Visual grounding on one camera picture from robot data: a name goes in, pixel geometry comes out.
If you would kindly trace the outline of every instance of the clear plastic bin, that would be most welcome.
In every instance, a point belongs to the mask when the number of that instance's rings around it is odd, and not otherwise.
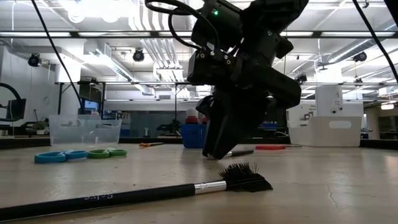
[[[95,115],[50,115],[49,120],[52,146],[119,142],[121,120],[100,120]]]

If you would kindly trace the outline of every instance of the blue basket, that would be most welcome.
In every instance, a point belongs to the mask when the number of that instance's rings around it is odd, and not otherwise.
[[[182,143],[186,148],[203,148],[206,138],[205,124],[183,124]]]

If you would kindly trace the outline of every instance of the ceiling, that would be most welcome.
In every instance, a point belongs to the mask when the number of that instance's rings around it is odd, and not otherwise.
[[[84,0],[105,2],[112,0]],[[102,16],[114,16],[115,12],[120,17],[116,22],[105,22],[99,15],[88,15],[80,23],[73,23],[68,18],[68,10],[64,8],[64,4],[60,1],[37,1],[40,11],[44,17],[47,27],[50,30],[79,30],[79,31],[93,31],[93,30],[131,30],[129,25],[129,18],[134,15],[133,10],[129,7],[133,2],[140,2],[140,0],[118,0],[114,1],[113,8],[107,10]],[[42,26],[34,8],[30,5],[30,1],[0,1],[0,30],[42,30]],[[185,2],[192,3],[195,8],[200,7],[199,0],[186,0]],[[248,0],[230,0],[236,6],[244,9],[249,6]],[[377,30],[382,24],[392,19],[383,0],[369,0],[370,5],[364,9],[365,15],[368,17],[372,26]],[[190,30],[190,19],[188,17],[174,18],[174,26],[177,30]],[[361,20],[358,12],[351,1],[347,0],[310,0],[307,8],[302,15],[294,21],[287,29],[292,30],[367,30],[364,22]],[[293,77],[297,70],[302,66],[304,72],[307,74],[309,80],[314,81],[314,67],[313,61],[317,55],[328,55],[337,52],[341,48],[354,42],[354,39],[289,39],[294,49],[286,58],[276,59],[274,68],[278,71]],[[146,50],[145,60],[143,62],[135,62],[132,55],[136,48],[143,47],[139,39],[103,39],[112,48],[112,58],[117,60],[124,68],[129,70],[133,75],[136,75],[140,80],[154,80],[152,70],[154,61],[148,56]],[[48,46],[46,39],[31,40],[18,39],[18,43],[29,46]],[[67,50],[70,46],[77,43],[68,39],[57,40],[61,47]],[[394,63],[398,63],[398,39],[385,40],[383,42],[386,50],[391,53]],[[188,60],[192,54],[192,50],[183,46],[174,40],[174,49],[177,53],[178,60],[184,68],[184,77],[188,66]],[[344,80],[352,80],[355,75],[361,76],[367,73],[375,72],[383,68],[387,68],[386,59],[382,56],[381,51],[377,46],[371,47],[365,51],[368,59],[365,62],[359,62],[356,65],[353,61],[340,62],[342,67],[342,75]],[[87,55],[81,56],[89,65],[85,67],[82,72],[86,76],[95,76],[103,80],[114,80],[116,75],[112,70],[106,66],[100,65],[90,61]],[[384,73],[382,77],[375,76],[367,82],[381,82],[392,77],[389,73]]]

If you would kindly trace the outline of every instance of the black bristles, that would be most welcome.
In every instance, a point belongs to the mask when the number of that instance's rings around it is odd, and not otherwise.
[[[225,180],[226,190],[258,192],[272,190],[272,186],[260,174],[257,174],[257,164],[250,167],[248,162],[229,165],[219,176]]]

